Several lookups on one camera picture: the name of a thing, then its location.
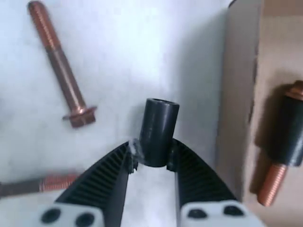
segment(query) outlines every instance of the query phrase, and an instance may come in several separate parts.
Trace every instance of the black cylinder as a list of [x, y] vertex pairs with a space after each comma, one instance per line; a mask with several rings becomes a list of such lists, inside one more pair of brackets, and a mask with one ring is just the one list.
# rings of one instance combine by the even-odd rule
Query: black cylinder
[[139, 138], [146, 166], [167, 164], [178, 111], [177, 103], [153, 98], [146, 100]]
[[273, 162], [300, 166], [303, 158], [303, 101], [285, 96], [273, 134], [269, 156]]

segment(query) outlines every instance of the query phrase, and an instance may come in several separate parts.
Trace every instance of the threaded shaft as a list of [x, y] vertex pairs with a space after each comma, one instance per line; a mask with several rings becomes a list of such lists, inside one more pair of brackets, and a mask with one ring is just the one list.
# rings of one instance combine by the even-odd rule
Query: threaded shaft
[[56, 48], [60, 47], [60, 41], [56, 35], [55, 29], [50, 21], [47, 10], [43, 3], [40, 1], [31, 1], [28, 4], [28, 10], [44, 47], [47, 50], [55, 50]]
[[268, 171], [261, 190], [258, 193], [258, 202], [265, 206], [271, 206], [281, 188], [287, 172], [287, 166], [281, 164], [272, 165]]
[[77, 174], [48, 176], [42, 181], [40, 191], [45, 192], [66, 189], [78, 178], [78, 176], [79, 175]]

